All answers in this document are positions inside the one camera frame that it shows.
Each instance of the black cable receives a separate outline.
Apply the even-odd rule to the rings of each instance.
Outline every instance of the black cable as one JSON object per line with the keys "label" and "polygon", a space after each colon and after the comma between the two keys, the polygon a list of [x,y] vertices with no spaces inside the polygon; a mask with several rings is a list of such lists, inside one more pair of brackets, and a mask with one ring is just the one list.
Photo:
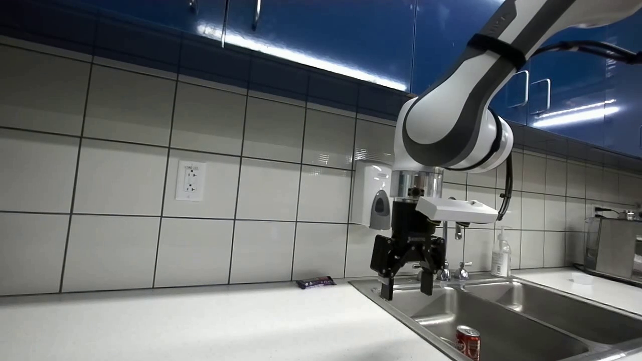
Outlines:
{"label": "black cable", "polygon": [[499,207],[499,212],[497,212],[497,220],[503,218],[508,207],[509,207],[509,198],[513,197],[513,157],[509,154],[505,158],[505,185],[503,185],[503,193],[499,195],[503,201],[501,201],[501,207]]}
{"label": "black cable", "polygon": [[543,55],[543,52],[586,52],[602,58],[612,58],[617,63],[625,64],[640,64],[642,63],[642,52],[631,52],[628,49],[620,49],[613,44],[605,43],[594,43],[594,41],[574,41],[574,43],[558,43],[551,46],[543,46],[534,57]]}

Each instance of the countertop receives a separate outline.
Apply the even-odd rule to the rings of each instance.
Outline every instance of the countertop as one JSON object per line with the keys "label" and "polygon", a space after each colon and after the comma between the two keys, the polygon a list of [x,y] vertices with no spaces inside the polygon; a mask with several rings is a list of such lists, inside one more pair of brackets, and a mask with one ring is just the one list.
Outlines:
{"label": "countertop", "polygon": [[[642,315],[642,288],[574,271],[518,276]],[[0,301],[4,361],[442,361],[351,285],[128,290]]]}

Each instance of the outlet cover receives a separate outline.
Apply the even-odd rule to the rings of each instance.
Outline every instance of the outlet cover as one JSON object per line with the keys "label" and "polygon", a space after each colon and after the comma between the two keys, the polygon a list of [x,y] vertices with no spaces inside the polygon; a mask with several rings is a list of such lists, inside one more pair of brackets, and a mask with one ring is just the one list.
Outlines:
{"label": "outlet cover", "polygon": [[205,162],[178,162],[177,201],[203,201],[205,198]]}

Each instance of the wall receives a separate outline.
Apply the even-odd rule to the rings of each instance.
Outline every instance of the wall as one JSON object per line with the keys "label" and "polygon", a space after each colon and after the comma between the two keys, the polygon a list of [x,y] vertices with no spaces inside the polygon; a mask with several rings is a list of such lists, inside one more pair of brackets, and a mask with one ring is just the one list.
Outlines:
{"label": "wall", "polygon": [[[0,295],[374,274],[351,162],[391,162],[390,120],[12,38],[0,78]],[[177,201],[180,160],[206,164],[203,202]],[[446,195],[499,205],[501,172]],[[516,172],[505,223],[452,237],[452,265],[487,269],[499,227],[516,266],[565,265],[594,205],[640,198],[612,169],[518,151]]]}

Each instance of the sink basin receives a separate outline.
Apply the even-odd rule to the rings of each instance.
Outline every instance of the sink basin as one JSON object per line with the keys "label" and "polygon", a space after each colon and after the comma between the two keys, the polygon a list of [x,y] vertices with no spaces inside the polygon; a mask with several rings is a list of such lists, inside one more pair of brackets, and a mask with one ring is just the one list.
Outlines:
{"label": "sink basin", "polygon": [[354,282],[420,338],[452,359],[456,326],[482,335],[482,361],[620,359],[642,351],[642,320],[518,278],[483,278],[462,290],[446,282],[423,295],[417,285],[395,287],[393,301],[380,282]]}
{"label": "sink basin", "polygon": [[467,293],[596,344],[642,340],[640,318],[519,280],[467,285]]}
{"label": "sink basin", "polygon": [[477,328],[482,334],[482,359],[542,361],[590,351],[586,344],[567,334],[452,287],[440,288],[433,297],[399,290],[393,307],[452,345],[458,325]]}

